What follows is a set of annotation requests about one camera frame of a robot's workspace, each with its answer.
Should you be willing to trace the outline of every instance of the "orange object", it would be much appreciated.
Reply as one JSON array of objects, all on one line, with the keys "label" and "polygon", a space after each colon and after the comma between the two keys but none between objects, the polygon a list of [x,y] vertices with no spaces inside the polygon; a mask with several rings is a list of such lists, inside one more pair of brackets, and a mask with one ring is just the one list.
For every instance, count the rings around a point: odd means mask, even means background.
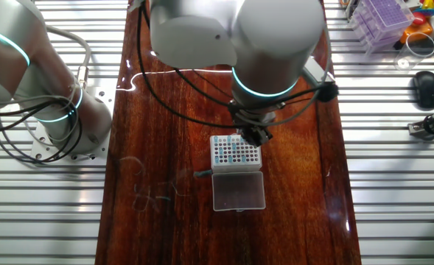
[{"label": "orange object", "polygon": [[421,8],[422,9],[433,9],[434,8],[434,1],[433,0],[424,0]]},{"label": "orange object", "polygon": [[413,16],[415,17],[412,24],[413,26],[421,26],[427,21],[426,17],[420,12],[414,12]]},{"label": "orange object", "polygon": [[[426,35],[430,35],[431,32],[433,32],[433,28],[431,27],[430,23],[428,21],[425,21],[424,24],[421,25],[416,25],[416,24],[412,24],[411,26],[409,26],[404,32],[402,37],[400,38],[400,42],[405,44],[405,42],[407,41],[408,36],[410,36],[410,34],[412,33],[416,33],[416,32],[420,32],[420,33],[424,33]],[[417,40],[420,40],[422,38],[425,38],[425,36],[418,36],[416,37]]]}]

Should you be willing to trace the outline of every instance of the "plastic box lid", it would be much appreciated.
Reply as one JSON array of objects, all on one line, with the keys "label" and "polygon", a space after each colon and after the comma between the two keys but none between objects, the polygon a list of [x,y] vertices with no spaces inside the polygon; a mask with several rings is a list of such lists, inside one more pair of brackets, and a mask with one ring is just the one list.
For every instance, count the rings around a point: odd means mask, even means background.
[{"label": "plastic box lid", "polygon": [[215,211],[266,208],[262,172],[221,173],[211,176]]}]

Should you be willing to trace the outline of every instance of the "black cable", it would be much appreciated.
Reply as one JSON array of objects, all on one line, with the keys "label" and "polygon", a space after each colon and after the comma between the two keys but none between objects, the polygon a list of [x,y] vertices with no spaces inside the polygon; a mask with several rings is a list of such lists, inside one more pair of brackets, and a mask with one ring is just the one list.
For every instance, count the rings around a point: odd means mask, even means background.
[{"label": "black cable", "polygon": [[224,94],[225,96],[233,99],[233,96],[226,93],[225,91],[223,91],[222,89],[220,89],[219,87],[217,87],[217,85],[215,85],[214,83],[210,82],[210,80],[206,79],[203,75],[199,74],[196,70],[192,69],[192,71],[194,72],[194,74],[196,74],[198,77],[200,77],[201,79],[205,80],[208,84],[210,84],[212,87],[214,87],[216,90],[218,90],[220,93]]},{"label": "black cable", "polygon": [[38,104],[38,105],[35,105],[35,106],[32,106],[32,107],[27,107],[27,108],[24,108],[22,110],[12,111],[12,112],[8,112],[8,113],[0,113],[0,116],[18,115],[18,114],[22,114],[22,113],[25,113],[25,112],[28,112],[28,111],[36,110],[39,107],[42,107],[44,105],[50,106],[50,105],[52,105],[54,103],[58,103],[58,102],[61,102],[61,100],[58,99],[58,100],[54,100],[54,101],[50,101],[50,102],[44,102],[44,103],[41,103],[41,104]]},{"label": "black cable", "polygon": [[[71,109],[72,113],[76,113],[77,115],[77,109],[73,106],[73,108]],[[71,128],[71,130],[73,130],[74,128],[74,122],[72,121],[73,119],[73,115],[68,115],[68,120],[69,120],[69,126]],[[79,136],[75,142],[75,144],[67,151],[65,152],[64,155],[59,156],[59,154],[64,151],[64,149],[69,145],[69,143],[71,142],[71,138],[72,138],[72,134],[66,139],[65,144],[56,152],[54,153],[51,157],[43,159],[43,160],[38,160],[37,158],[33,158],[27,154],[25,154],[24,152],[22,152],[15,144],[12,143],[12,141],[10,141],[8,135],[6,134],[5,130],[2,130],[2,134],[4,135],[4,138],[6,140],[6,142],[12,146],[13,149],[15,149],[17,152],[19,152],[21,155],[23,155],[23,158],[17,157],[15,156],[13,153],[11,153],[6,147],[5,145],[3,145],[3,143],[0,141],[0,146],[1,148],[8,154],[10,155],[12,158],[15,158],[16,160],[19,160],[21,162],[24,163],[50,163],[50,162],[55,162],[58,161],[60,159],[63,159],[65,156],[69,155],[74,148],[76,148],[76,146],[79,144],[80,139],[82,138],[82,134],[83,134],[83,125],[80,119],[77,120],[78,124],[79,124]]]},{"label": "black cable", "polygon": [[212,127],[219,127],[219,128],[226,128],[226,129],[237,129],[239,128],[238,126],[233,126],[233,125],[222,125],[222,124],[212,124],[206,121],[199,121],[197,119],[185,116],[184,114],[181,114],[179,112],[177,112],[176,110],[173,110],[171,107],[169,107],[168,105],[166,105],[166,103],[164,103],[161,99],[159,99],[158,95],[155,93],[155,91],[153,90],[153,87],[151,86],[150,81],[148,80],[148,77],[146,75],[146,72],[144,70],[144,64],[143,64],[143,57],[141,55],[141,17],[142,14],[144,12],[144,4],[142,3],[140,8],[139,8],[139,12],[138,12],[138,26],[137,26],[137,36],[136,36],[136,49],[138,52],[138,59],[139,59],[139,65],[140,65],[140,69],[141,69],[141,74],[143,76],[143,80],[146,83],[147,89],[150,91],[151,95],[156,99],[156,101],[158,101],[158,103],[163,106],[165,109],[167,109],[169,112],[171,112],[172,114],[181,117],[182,119],[186,119],[188,121],[192,121],[198,124],[203,124],[203,125],[208,125],[208,126],[212,126]]},{"label": "black cable", "polygon": [[185,77],[185,76],[181,73],[181,71],[179,71],[179,69],[174,68],[174,71],[175,71],[176,73],[178,73],[179,77],[181,77],[184,81],[186,81],[187,84],[189,84],[192,88],[194,88],[195,91],[197,91],[198,93],[200,93],[202,96],[206,97],[207,99],[212,100],[213,102],[215,102],[215,103],[217,103],[217,104],[219,104],[219,105],[222,105],[222,106],[225,106],[225,107],[230,107],[230,104],[228,104],[228,103],[226,103],[226,102],[223,102],[223,101],[220,101],[220,100],[218,100],[218,99],[215,99],[214,97],[212,97],[212,96],[208,95],[207,93],[201,91],[201,89],[199,89],[196,85],[194,85],[192,82],[190,82],[190,80],[187,79],[187,77]]},{"label": "black cable", "polygon": [[[69,117],[68,117],[68,120],[69,120],[69,126],[70,126],[70,128],[71,128],[71,130],[74,128],[74,122],[72,122],[72,115],[69,115]],[[3,127],[3,124],[2,124],[2,120],[1,120],[1,117],[0,117],[0,128],[2,128]],[[62,152],[62,151],[64,151],[64,149],[68,146],[68,144],[71,142],[71,138],[72,138],[72,134],[70,134],[69,135],[69,137],[66,139],[66,142],[65,142],[65,144],[64,145],[62,145],[62,147],[56,152],[56,153],[54,153],[51,157],[49,157],[49,158],[45,158],[45,159],[43,159],[43,160],[39,160],[39,159],[37,159],[37,158],[33,158],[33,157],[31,157],[31,156],[29,156],[29,155],[27,155],[27,154],[25,154],[24,152],[22,152],[15,144],[13,144],[12,143],[12,141],[9,139],[9,136],[6,134],[6,132],[5,132],[5,130],[3,130],[2,131],[2,135],[4,136],[4,138],[5,138],[5,140],[6,140],[6,142],[15,150],[15,151],[17,151],[17,152],[19,152],[21,155],[23,155],[26,159],[29,159],[29,160],[22,160],[22,159],[19,159],[19,160],[21,160],[22,162],[25,162],[25,163],[48,163],[48,162],[54,162],[54,161],[56,161],[57,159],[56,159],[56,157]]]},{"label": "black cable", "polygon": [[42,107],[39,107],[38,109],[32,111],[31,113],[26,114],[24,117],[22,117],[22,119],[19,119],[18,121],[12,123],[9,126],[6,126],[2,129],[0,129],[0,132],[3,130],[8,130],[8,129],[12,129],[15,126],[19,125],[20,123],[22,123],[23,121],[27,120],[28,118],[30,118],[31,116],[34,116],[36,113],[38,113],[39,111],[43,110],[44,108],[48,107],[49,105],[43,105]]},{"label": "black cable", "polygon": [[146,11],[146,0],[144,0],[143,3],[141,3],[141,5],[143,7],[143,16],[144,16],[144,20],[146,21],[146,25],[148,25],[148,29],[151,29],[151,27],[150,27],[150,17],[148,16],[148,12]]},{"label": "black cable", "polygon": [[300,99],[300,100],[295,100],[295,101],[293,101],[293,102],[288,102],[288,103],[286,103],[285,105],[288,106],[288,105],[292,105],[292,104],[296,104],[296,103],[304,102],[304,101],[307,101],[307,100],[311,100],[311,99]]}]

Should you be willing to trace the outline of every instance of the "scratch on table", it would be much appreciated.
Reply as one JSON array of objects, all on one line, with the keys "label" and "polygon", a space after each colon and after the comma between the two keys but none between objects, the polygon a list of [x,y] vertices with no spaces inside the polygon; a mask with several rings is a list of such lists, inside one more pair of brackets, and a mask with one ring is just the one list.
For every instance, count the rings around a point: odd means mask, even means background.
[{"label": "scratch on table", "polygon": [[123,160],[133,160],[133,161],[137,162],[138,164],[140,164],[140,166],[141,166],[141,170],[140,170],[138,173],[135,173],[135,174],[134,174],[135,176],[138,176],[138,175],[141,174],[141,173],[144,174],[144,173],[146,172],[146,168],[144,167],[143,162],[142,162],[141,160],[139,160],[138,158],[136,158],[136,157],[134,157],[134,156],[127,156],[127,157],[125,157],[125,158],[121,158],[119,161],[121,162],[121,161],[123,161]]}]

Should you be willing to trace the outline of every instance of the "clear plastic box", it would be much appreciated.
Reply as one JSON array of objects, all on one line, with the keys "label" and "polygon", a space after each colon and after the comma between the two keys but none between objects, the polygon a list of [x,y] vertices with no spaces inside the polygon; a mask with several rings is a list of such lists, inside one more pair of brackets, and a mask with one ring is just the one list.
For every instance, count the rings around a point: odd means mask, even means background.
[{"label": "clear plastic box", "polygon": [[356,36],[359,38],[361,44],[366,48],[366,54],[370,54],[373,51],[389,45],[393,46],[395,42],[397,42],[402,36],[402,32],[398,32],[395,35],[392,34],[388,36],[386,39],[374,40],[372,32],[369,30],[367,25],[362,22],[362,19],[359,17],[359,15],[352,16],[351,27],[354,30]]},{"label": "clear plastic box", "polygon": [[266,208],[262,172],[221,173],[211,176],[214,211]]},{"label": "clear plastic box", "polygon": [[402,0],[362,0],[350,24],[370,54],[397,42],[414,19]]},{"label": "clear plastic box", "polygon": [[355,12],[364,19],[374,40],[404,32],[415,19],[403,0],[362,0]]}]

